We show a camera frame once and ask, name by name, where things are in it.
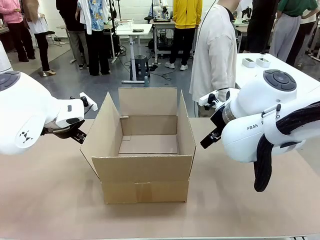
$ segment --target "gray button pad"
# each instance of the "gray button pad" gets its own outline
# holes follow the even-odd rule
[[[263,72],[263,78],[270,86],[279,91],[291,92],[297,88],[293,77],[280,70],[266,70]]]
[[[12,87],[20,79],[20,76],[18,71],[7,71],[0,74],[0,92]]]

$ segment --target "gray pants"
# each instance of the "gray pants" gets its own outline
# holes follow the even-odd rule
[[[294,44],[299,30],[301,16],[291,17],[282,14],[278,19],[273,33],[270,54],[285,62]]]
[[[197,102],[196,105],[198,106],[198,118],[211,118],[211,116],[215,113],[215,108],[210,108],[209,111],[205,110],[204,106],[199,106]]]
[[[79,45],[80,45],[80,41],[81,41],[81,44],[83,46],[83,51],[84,51],[85,62],[88,65],[89,64],[89,54],[88,54],[88,47],[87,47],[85,31],[69,31],[69,36],[70,36],[70,45],[71,45],[75,60],[77,61],[77,63],[79,65],[84,64],[84,60],[81,57],[80,49],[79,49]]]

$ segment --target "white sneaker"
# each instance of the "white sneaker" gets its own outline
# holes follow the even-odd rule
[[[180,71],[185,71],[188,69],[188,65],[181,65]]]
[[[164,64],[164,66],[169,68],[169,69],[175,69],[175,64],[174,63],[166,62]]]

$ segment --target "person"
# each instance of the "person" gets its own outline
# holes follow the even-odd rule
[[[39,13],[38,0],[23,0],[23,9],[30,31],[34,34],[38,43],[40,60],[42,65],[42,77],[56,75],[56,72],[50,69],[48,62],[48,42],[46,33],[49,31],[48,24],[43,13]]]
[[[188,59],[202,14],[202,0],[173,0],[173,21],[175,22],[173,44],[169,62],[165,66],[175,68],[179,50],[183,49],[181,71],[188,69]]]
[[[269,53],[285,62],[298,33],[303,12],[307,9],[314,11],[317,7],[316,0],[280,0]]]
[[[79,69],[84,69],[84,60],[80,52],[80,44],[83,47],[86,68],[89,69],[89,54],[87,48],[85,28],[80,23],[80,15],[75,19],[78,0],[56,0],[56,9],[65,22],[66,29],[69,32],[70,45],[76,59]]]
[[[104,23],[111,16],[106,0],[78,0],[75,18],[81,11],[80,22],[86,27],[86,43],[89,54],[91,76],[110,74],[108,49],[104,42]]]
[[[36,59],[29,30],[25,27],[19,0],[0,0],[0,14],[7,23],[20,62]]]
[[[314,11],[305,10],[301,17],[302,19],[301,19],[299,30],[295,36],[290,53],[286,59],[286,63],[291,66],[295,65],[297,56],[299,55],[299,52],[304,45],[306,36],[311,34],[312,28],[315,25],[315,22],[317,20],[316,14],[320,11],[320,0],[317,0],[316,3],[318,5],[316,10]]]
[[[209,9],[199,27],[189,91],[198,105],[198,117],[211,117],[215,111],[199,106],[201,97],[236,85],[237,42],[231,21],[232,12],[241,8],[240,0],[220,0]],[[227,90],[220,90],[218,99],[225,102],[226,93]]]
[[[253,0],[244,53],[261,53],[267,47],[274,24],[278,0]]]

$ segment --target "stool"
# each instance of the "stool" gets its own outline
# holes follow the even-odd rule
[[[145,77],[150,75],[148,57],[143,55],[134,56],[135,74],[137,81],[144,81]],[[130,64],[130,80],[133,81],[132,62]]]

